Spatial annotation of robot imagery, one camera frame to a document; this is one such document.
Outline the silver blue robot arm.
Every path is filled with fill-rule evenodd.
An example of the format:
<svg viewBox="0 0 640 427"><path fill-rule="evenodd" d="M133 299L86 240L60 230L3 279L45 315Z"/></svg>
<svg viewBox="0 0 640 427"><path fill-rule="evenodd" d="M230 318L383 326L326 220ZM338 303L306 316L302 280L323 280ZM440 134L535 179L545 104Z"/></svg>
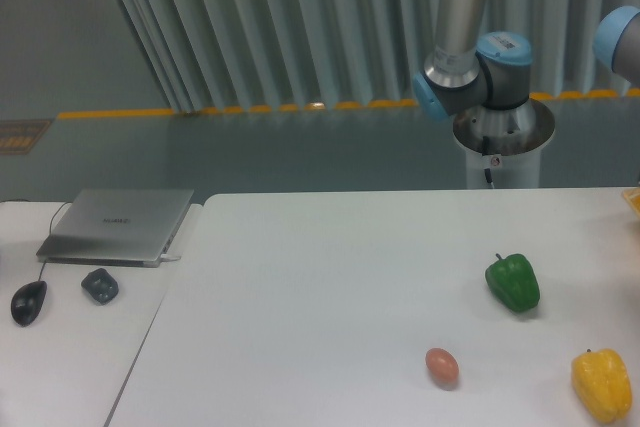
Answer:
<svg viewBox="0 0 640 427"><path fill-rule="evenodd" d="M435 46L413 78L418 104L445 119L476 106L505 111L529 100L531 47L508 32L480 36L486 0L439 0ZM639 8L623 6L599 24L597 60L639 88Z"/></svg>

